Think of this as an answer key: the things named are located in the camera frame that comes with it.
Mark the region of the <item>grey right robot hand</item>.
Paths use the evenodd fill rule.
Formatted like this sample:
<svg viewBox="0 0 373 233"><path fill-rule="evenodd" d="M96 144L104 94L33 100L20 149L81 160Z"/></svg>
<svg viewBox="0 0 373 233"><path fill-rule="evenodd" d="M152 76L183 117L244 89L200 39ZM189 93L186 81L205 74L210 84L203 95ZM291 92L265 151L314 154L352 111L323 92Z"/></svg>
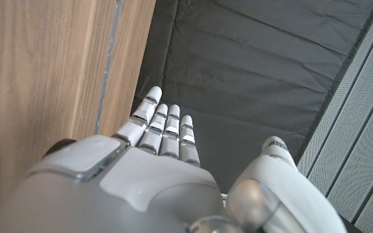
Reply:
<svg viewBox="0 0 373 233"><path fill-rule="evenodd" d="M191 116L152 87L112 136L64 139L0 206L0 232L345 232L285 142L221 192L200 165Z"/></svg>

